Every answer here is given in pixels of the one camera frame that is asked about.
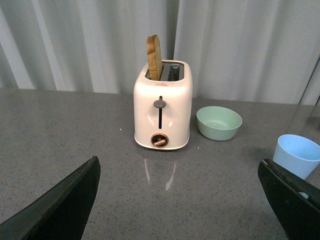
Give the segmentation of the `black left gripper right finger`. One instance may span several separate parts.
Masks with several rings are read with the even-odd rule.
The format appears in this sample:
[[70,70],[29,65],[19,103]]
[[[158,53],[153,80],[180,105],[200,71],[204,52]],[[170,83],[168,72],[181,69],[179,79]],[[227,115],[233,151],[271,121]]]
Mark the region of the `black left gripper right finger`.
[[320,238],[320,190],[270,159],[259,163],[265,196],[289,240]]

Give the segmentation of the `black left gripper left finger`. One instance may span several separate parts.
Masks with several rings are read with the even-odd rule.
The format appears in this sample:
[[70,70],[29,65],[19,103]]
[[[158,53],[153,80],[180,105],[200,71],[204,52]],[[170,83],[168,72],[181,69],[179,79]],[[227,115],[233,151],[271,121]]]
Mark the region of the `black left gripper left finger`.
[[80,240],[101,175],[97,156],[82,164],[32,204],[1,223],[2,240]]

